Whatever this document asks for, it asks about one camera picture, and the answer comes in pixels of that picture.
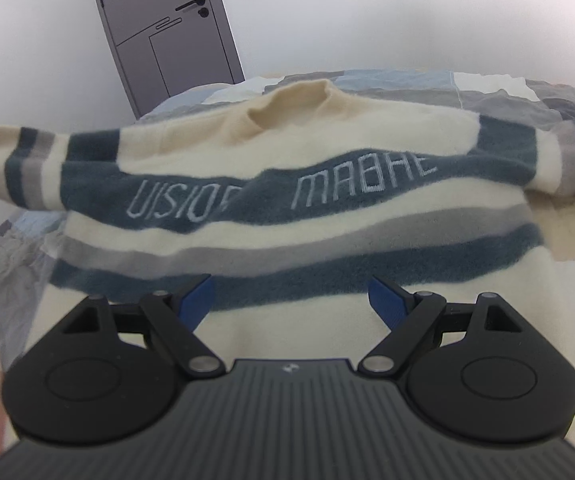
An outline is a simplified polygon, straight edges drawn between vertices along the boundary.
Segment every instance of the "door handle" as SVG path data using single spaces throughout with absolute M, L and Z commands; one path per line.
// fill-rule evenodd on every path
M 187 2 L 186 4 L 183 4 L 182 6 L 177 7 L 174 10 L 181 10 L 181 9 L 185 9 L 185 7 L 189 7 L 190 5 L 203 5 L 205 4 L 206 0 L 190 0 L 189 2 Z

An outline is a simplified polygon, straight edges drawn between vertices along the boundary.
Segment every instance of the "metal pin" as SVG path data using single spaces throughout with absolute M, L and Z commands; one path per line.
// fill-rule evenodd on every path
M 388 372 L 394 368 L 394 361 L 385 355 L 370 355 L 363 359 L 363 368 L 374 373 Z
M 200 355 L 190 359 L 190 370 L 206 374 L 218 370 L 221 363 L 216 357 L 211 355 Z

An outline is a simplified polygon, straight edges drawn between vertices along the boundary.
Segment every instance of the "sweater sleeve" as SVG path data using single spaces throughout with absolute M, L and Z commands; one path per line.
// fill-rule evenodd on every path
M 69 137 L 0 126 L 0 199 L 27 209 L 63 209 L 58 186 Z M 55 200 L 47 200 L 50 190 Z
M 548 131 L 536 130 L 535 176 L 527 189 L 552 195 L 575 195 L 575 119 Z

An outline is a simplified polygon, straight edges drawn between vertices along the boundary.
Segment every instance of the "ribbed gray surface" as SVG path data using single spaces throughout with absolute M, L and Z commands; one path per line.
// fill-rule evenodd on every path
M 0 458 L 0 480 L 30 479 L 575 480 L 575 449 L 457 442 L 418 421 L 394 384 L 360 378 L 344 360 L 238 361 L 122 442 L 17 444 Z

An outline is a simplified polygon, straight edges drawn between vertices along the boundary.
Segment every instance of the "gray stripe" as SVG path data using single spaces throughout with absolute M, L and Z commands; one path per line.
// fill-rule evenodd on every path
M 187 117 L 194 114 L 200 114 L 203 112 L 209 112 L 211 110 L 216 110 L 217 108 L 223 108 L 225 106 L 231 106 L 235 103 L 212 103 L 209 105 L 198 104 L 198 105 L 181 105 L 175 107 L 173 110 L 164 110 L 162 112 L 150 112 L 147 115 L 141 117 L 136 124 L 153 124 L 160 123 L 162 121 L 167 121 L 169 119 L 178 119 L 180 117 Z
M 317 79 L 329 79 L 330 81 L 334 81 L 339 76 L 344 75 L 344 73 L 345 71 L 341 70 L 338 72 L 310 72 L 307 74 L 286 75 L 281 81 L 276 83 L 276 85 L 267 85 L 263 90 L 263 94 L 269 94 L 282 86 L 291 85 L 298 81 L 316 81 Z
M 575 105 L 575 87 L 569 85 L 552 85 L 544 81 L 526 79 L 525 83 L 536 96 L 543 100 L 565 100 Z
M 30 155 L 23 161 L 21 166 L 21 184 L 27 209 L 44 210 L 43 187 L 41 184 L 41 168 L 48 158 L 54 134 L 49 132 L 37 132 L 37 140 L 34 143 Z
M 572 196 L 575 193 L 575 125 L 572 121 L 557 124 L 551 133 L 559 139 L 561 147 L 561 185 L 556 194 Z
M 458 99 L 456 90 L 443 89 L 404 89 L 404 90 L 384 90 L 374 88 L 368 90 L 344 90 L 347 94 L 369 97 L 370 99 L 381 99 L 386 101 L 406 101 L 409 103 L 421 103 L 426 105 L 449 106 L 460 108 L 461 101 Z
M 476 91 L 461 91 L 463 109 L 482 115 L 528 124 L 543 130 L 550 130 L 562 121 L 561 114 L 550 110 L 542 102 L 509 95 L 503 89 L 484 94 Z
M 458 208 L 394 218 L 318 242 L 269 249 L 187 248 L 169 256 L 104 250 L 66 238 L 61 258 L 81 269 L 142 280 L 208 272 L 250 278 L 347 256 L 460 244 L 505 235 L 531 222 L 525 204 L 507 209 Z
M 308 300 L 335 294 L 365 294 L 373 276 L 395 278 L 402 285 L 462 283 L 519 263 L 543 244 L 538 227 L 529 223 L 503 236 L 439 247 L 347 256 L 254 278 L 215 276 L 213 310 L 227 310 L 283 301 Z M 120 303 L 138 301 L 153 290 L 178 290 L 196 274 L 139 280 L 116 272 L 80 269 L 63 260 L 56 263 L 50 283 L 87 294 L 103 294 Z

